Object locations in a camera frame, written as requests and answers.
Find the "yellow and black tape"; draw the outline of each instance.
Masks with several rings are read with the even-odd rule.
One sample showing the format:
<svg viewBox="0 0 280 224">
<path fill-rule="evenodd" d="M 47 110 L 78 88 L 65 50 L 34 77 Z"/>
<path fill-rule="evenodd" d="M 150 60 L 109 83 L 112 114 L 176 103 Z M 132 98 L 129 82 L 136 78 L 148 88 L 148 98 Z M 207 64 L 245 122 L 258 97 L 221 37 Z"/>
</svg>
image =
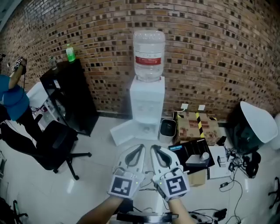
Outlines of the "yellow and black tape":
<svg viewBox="0 0 280 224">
<path fill-rule="evenodd" d="M 204 133 L 203 133 L 203 129 L 202 129 L 202 124 L 201 124 L 200 114 L 199 113 L 196 113 L 196 119 L 197 119 L 197 123 L 198 123 L 198 129 L 199 129 L 200 137 L 204 138 Z"/>
</svg>

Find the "black cabinet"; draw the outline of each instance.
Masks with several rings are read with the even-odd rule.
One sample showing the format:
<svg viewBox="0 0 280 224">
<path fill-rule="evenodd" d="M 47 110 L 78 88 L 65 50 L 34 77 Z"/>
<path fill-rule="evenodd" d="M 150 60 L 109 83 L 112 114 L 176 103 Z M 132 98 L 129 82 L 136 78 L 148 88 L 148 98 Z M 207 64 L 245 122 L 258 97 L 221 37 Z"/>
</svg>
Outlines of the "black cabinet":
<svg viewBox="0 0 280 224">
<path fill-rule="evenodd" d="M 80 60 L 57 64 L 40 78 L 60 118 L 78 133 L 90 135 L 98 120 Z"/>
</svg>

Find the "red label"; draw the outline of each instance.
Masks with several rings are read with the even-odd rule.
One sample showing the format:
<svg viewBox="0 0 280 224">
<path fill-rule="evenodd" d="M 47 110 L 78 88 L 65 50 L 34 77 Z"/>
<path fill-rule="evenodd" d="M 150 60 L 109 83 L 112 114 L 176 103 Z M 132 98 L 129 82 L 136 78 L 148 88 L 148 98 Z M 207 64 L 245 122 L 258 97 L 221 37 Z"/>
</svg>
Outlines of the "red label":
<svg viewBox="0 0 280 224">
<path fill-rule="evenodd" d="M 140 58 L 135 57 L 136 63 L 141 65 L 160 65 L 161 64 L 161 58 Z"/>
</svg>

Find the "human arm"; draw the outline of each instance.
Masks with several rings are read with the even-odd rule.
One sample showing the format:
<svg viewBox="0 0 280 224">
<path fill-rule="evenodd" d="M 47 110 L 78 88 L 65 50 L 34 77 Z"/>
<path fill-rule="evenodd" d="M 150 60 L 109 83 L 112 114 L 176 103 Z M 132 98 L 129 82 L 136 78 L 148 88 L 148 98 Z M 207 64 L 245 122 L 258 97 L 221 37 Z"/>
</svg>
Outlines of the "human arm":
<svg viewBox="0 0 280 224">
<path fill-rule="evenodd" d="M 77 224 L 106 224 L 122 201 L 123 198 L 110 196 L 93 210 L 86 213 Z"/>
<path fill-rule="evenodd" d="M 177 219 L 173 220 L 172 224 L 195 224 L 179 198 L 169 200 L 168 205 L 172 213 L 179 215 Z"/>
<path fill-rule="evenodd" d="M 19 65 L 19 67 L 17 68 L 17 70 L 10 75 L 9 89 L 14 88 L 16 86 L 16 84 L 18 84 L 18 81 L 21 78 L 24 66 L 26 66 L 26 59 L 23 59 Z"/>
</svg>

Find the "chair armrest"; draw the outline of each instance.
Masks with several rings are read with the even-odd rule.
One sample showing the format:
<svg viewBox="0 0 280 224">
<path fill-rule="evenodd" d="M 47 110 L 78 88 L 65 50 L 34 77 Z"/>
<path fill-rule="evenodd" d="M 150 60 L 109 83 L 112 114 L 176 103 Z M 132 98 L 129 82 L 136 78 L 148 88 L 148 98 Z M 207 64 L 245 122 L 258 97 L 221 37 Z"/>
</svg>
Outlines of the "chair armrest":
<svg viewBox="0 0 280 224">
<path fill-rule="evenodd" d="M 43 114 L 39 114 L 39 115 L 34 119 L 35 122 L 38 123 L 38 122 L 41 120 L 42 117 L 43 117 Z"/>
</svg>

